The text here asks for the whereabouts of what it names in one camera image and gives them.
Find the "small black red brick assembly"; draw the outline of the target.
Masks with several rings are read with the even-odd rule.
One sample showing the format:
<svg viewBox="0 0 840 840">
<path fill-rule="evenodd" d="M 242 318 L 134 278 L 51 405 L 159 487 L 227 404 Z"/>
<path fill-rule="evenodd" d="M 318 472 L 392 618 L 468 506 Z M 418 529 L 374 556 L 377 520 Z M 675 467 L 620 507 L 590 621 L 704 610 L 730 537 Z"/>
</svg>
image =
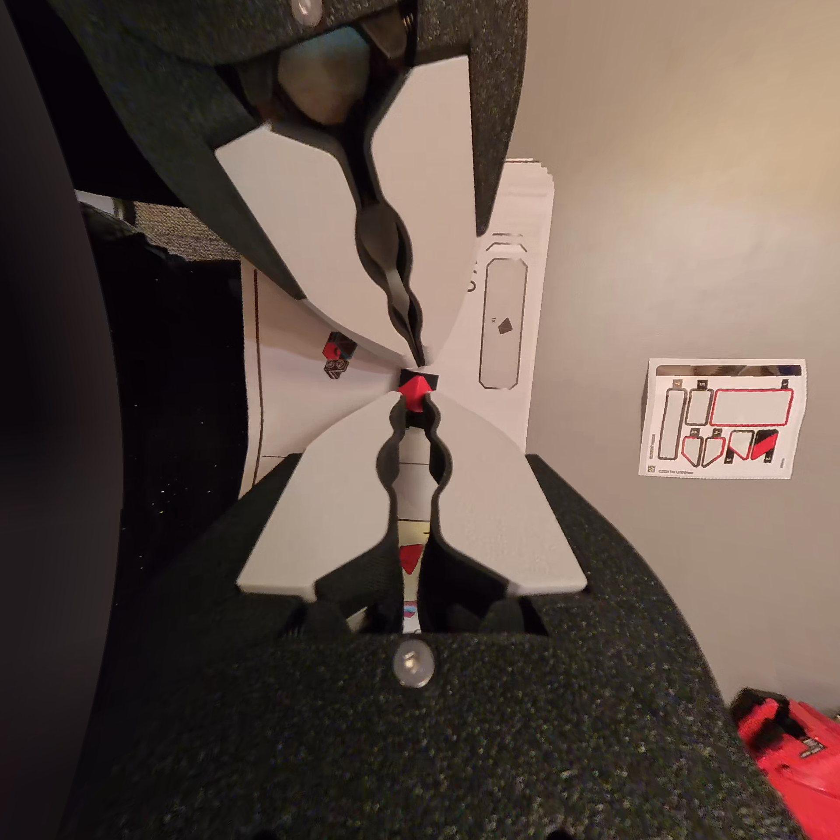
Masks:
<svg viewBox="0 0 840 840">
<path fill-rule="evenodd" d="M 425 395 L 437 390 L 438 375 L 402 369 L 397 391 L 406 405 L 406 426 L 425 428 Z"/>
</svg>

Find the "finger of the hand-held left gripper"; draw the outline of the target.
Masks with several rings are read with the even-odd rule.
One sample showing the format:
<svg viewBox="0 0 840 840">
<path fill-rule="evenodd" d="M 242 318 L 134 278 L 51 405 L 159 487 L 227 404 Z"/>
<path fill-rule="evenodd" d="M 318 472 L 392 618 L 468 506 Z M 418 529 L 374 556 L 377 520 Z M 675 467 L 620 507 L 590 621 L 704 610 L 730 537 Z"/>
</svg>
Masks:
<svg viewBox="0 0 840 840">
<path fill-rule="evenodd" d="M 416 341 L 427 365 L 455 326 L 475 265 L 472 135 L 467 55 L 399 74 L 369 128 L 376 189 L 406 237 Z"/>
<path fill-rule="evenodd" d="M 215 155 L 304 303 L 388 363 L 414 365 L 387 293 L 360 256 L 360 198 L 336 138 L 305 125 L 264 124 Z"/>
</svg>

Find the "red brick-built toy car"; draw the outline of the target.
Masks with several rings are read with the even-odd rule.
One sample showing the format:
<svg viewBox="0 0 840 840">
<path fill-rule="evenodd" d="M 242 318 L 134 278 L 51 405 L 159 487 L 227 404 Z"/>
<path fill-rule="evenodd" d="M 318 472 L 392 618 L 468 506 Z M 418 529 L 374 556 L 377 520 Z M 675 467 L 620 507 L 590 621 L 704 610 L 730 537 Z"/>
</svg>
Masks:
<svg viewBox="0 0 840 840">
<path fill-rule="evenodd" d="M 804 834 L 839 838 L 839 723 L 807 703 L 745 688 L 730 707 L 738 735 Z"/>
</svg>

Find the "white instruction booklet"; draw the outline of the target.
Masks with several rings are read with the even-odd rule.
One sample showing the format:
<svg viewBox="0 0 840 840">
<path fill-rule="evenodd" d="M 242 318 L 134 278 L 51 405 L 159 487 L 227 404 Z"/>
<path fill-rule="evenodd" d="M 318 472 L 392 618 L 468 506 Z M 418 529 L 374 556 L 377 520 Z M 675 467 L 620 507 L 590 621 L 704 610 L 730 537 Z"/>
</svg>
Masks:
<svg viewBox="0 0 840 840">
<path fill-rule="evenodd" d="M 503 166 L 489 233 L 479 240 L 453 332 L 425 374 L 437 389 L 485 418 L 524 449 L 538 343 L 554 185 L 538 161 Z M 241 269 L 245 331 L 248 443 L 239 494 L 298 456 L 321 433 L 386 392 L 397 369 L 355 349 L 334 359 L 339 339 L 247 261 Z M 402 631 L 419 633 L 417 583 L 429 532 L 435 483 L 429 442 L 406 430 L 393 485 L 398 517 L 404 607 Z"/>
</svg>

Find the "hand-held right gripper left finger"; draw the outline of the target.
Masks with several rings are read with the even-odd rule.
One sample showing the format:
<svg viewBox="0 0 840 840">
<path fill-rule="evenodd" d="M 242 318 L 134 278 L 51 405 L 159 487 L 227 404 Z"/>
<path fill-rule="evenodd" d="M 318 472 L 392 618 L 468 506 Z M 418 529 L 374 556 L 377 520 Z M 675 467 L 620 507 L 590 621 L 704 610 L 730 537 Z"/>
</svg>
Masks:
<svg viewBox="0 0 840 840">
<path fill-rule="evenodd" d="M 396 551 L 403 396 L 385 394 L 307 446 L 237 578 L 242 592 L 363 601 Z"/>
</svg>

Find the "white sticker sheet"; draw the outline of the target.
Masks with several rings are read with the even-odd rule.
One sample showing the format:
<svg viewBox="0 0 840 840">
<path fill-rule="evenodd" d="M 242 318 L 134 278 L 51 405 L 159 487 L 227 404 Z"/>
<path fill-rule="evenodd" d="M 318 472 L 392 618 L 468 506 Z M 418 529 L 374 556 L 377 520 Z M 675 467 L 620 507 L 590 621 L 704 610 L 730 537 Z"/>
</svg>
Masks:
<svg viewBox="0 0 840 840">
<path fill-rule="evenodd" d="M 806 395 L 803 360 L 650 359 L 638 474 L 787 480 Z"/>
</svg>

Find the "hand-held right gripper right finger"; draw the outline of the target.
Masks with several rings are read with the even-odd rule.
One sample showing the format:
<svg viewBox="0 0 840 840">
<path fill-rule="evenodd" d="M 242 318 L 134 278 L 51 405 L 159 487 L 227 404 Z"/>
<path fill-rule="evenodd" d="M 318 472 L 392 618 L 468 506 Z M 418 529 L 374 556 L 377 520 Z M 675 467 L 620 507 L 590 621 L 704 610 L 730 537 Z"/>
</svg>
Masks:
<svg viewBox="0 0 840 840">
<path fill-rule="evenodd" d="M 587 579 L 520 447 L 453 398 L 428 395 L 432 525 L 442 548 L 508 595 L 582 592 Z"/>
</svg>

